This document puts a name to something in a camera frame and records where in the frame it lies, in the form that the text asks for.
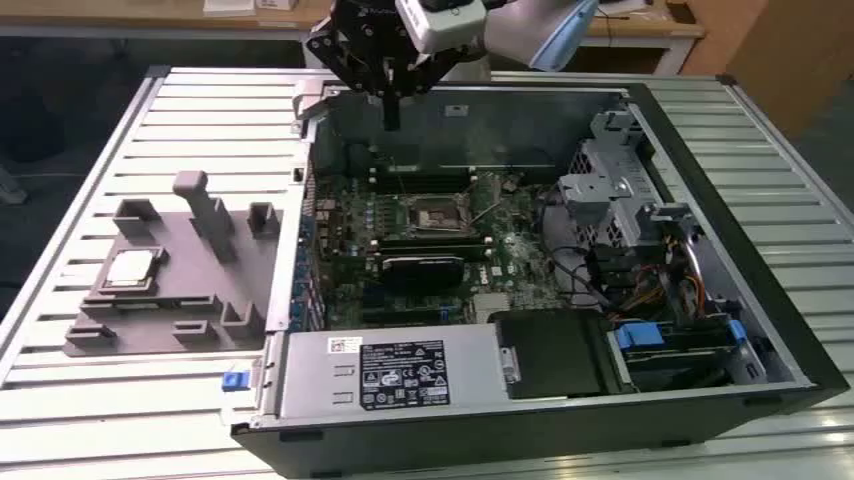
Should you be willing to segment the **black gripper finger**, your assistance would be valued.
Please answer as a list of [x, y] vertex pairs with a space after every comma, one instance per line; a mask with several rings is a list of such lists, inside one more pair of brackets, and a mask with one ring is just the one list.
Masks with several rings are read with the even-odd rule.
[[462, 45], [427, 56], [417, 55], [393, 61], [393, 130], [401, 129], [401, 106], [405, 98], [430, 92], [458, 63], [469, 60], [471, 47]]
[[374, 97], [382, 109], [386, 131], [394, 130], [394, 91], [385, 61], [370, 49], [365, 49], [367, 37], [358, 33], [351, 40], [326, 18], [311, 30], [306, 46], [310, 53], [355, 92]]

